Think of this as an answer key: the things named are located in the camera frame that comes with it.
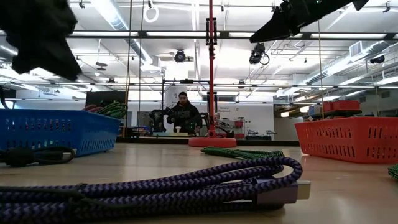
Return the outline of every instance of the table surface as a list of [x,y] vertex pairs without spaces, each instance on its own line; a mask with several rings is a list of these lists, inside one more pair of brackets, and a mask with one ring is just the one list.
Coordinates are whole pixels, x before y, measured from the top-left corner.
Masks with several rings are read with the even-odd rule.
[[[388,165],[363,165],[305,156],[299,147],[238,147],[282,150],[303,165],[302,180],[312,182],[310,200],[273,212],[241,212],[202,216],[153,217],[101,223],[396,223],[398,182]],[[117,144],[107,153],[69,164],[8,168],[0,166],[0,185],[73,185],[153,179],[234,162],[207,156],[184,145]],[[291,171],[286,168],[280,175]]]

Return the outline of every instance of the ceiling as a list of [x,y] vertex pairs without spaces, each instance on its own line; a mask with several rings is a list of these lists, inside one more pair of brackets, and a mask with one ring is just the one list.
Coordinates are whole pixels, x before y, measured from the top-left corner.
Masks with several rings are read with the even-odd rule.
[[[70,0],[71,8],[78,19],[77,30],[114,30],[99,10],[90,3],[82,1],[84,8],[79,5],[79,0]],[[272,17],[272,3],[279,5],[278,1],[265,0],[214,0],[214,17],[217,19],[218,30],[255,32]],[[386,8],[387,1],[370,0],[364,9],[357,12],[352,6],[346,6],[339,11],[333,12],[320,20],[320,32],[397,32],[398,25],[398,0],[389,1],[391,10],[387,13],[382,11]],[[139,31],[193,31],[205,30],[205,21],[208,17],[208,1],[204,0],[153,0],[153,6],[159,10],[159,17],[154,22],[147,22],[144,17],[144,9],[148,1],[132,1],[130,8],[129,0],[116,0],[116,5],[131,30]],[[155,16],[154,10],[149,10],[148,18]],[[313,23],[302,30],[302,32],[318,32],[318,23]],[[198,75],[206,80],[209,77],[208,47],[205,40],[198,39],[198,55],[195,57],[195,42],[193,39],[137,39],[137,41],[152,58],[160,58],[160,67],[167,68],[173,63],[176,50],[184,50],[191,58],[191,62],[184,62],[188,70],[188,77],[197,78],[195,72],[195,59],[198,62]],[[270,62],[266,66],[250,65],[249,56],[255,44],[248,40],[224,39],[219,40],[216,46],[215,59],[215,83],[228,82],[237,83],[245,80],[246,83],[263,83],[267,80],[278,84],[299,84],[300,80],[308,74],[319,70],[320,65],[334,61],[349,52],[349,47],[358,40],[321,40],[301,41],[285,40],[276,43],[266,42],[267,53]],[[81,80],[84,82],[106,82],[109,78],[115,78],[119,83],[127,82],[129,75],[137,82],[161,82],[160,72],[145,72],[140,69],[139,52],[129,48],[124,39],[95,39],[73,38],[68,39],[72,52],[78,57],[84,72]],[[395,60],[394,52],[390,52],[388,60]],[[99,71],[96,62],[108,64],[106,71]],[[368,69],[376,69],[381,65],[369,65]],[[340,73],[328,78],[331,85],[338,85],[340,78],[346,79],[358,76],[365,71],[364,63],[358,63]],[[51,79],[63,81],[55,76]],[[278,88],[266,91],[277,91]]]

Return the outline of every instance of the green rope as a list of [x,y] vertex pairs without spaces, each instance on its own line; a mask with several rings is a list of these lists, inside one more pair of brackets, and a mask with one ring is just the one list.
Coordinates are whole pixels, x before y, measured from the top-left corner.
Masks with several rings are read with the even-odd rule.
[[398,180],[398,164],[388,168],[388,174],[395,180]]
[[263,152],[263,151],[249,151],[249,150],[241,150],[241,149],[223,149],[218,147],[206,147],[201,150],[205,154],[212,156],[221,156],[227,158],[235,158],[235,159],[258,159],[258,158],[267,158],[267,157],[281,157],[285,156],[282,151],[275,152]]
[[127,105],[124,103],[114,102],[100,109],[96,113],[116,119],[123,119],[127,115]]

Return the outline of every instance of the purple braided cable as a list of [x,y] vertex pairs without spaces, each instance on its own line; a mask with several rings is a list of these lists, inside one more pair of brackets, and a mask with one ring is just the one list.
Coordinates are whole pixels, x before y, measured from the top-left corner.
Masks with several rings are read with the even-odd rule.
[[[260,184],[254,181],[259,176],[272,178],[283,170],[282,165],[291,166],[293,172]],[[270,157],[154,180],[81,185],[75,190],[86,197],[87,200],[81,202],[51,192],[0,190],[0,223],[66,223],[71,218],[74,222],[82,222],[141,215],[253,210],[261,207],[233,201],[287,187],[301,175],[302,167],[296,160]],[[232,180],[243,181],[223,184]],[[30,189],[71,191],[76,186]]]

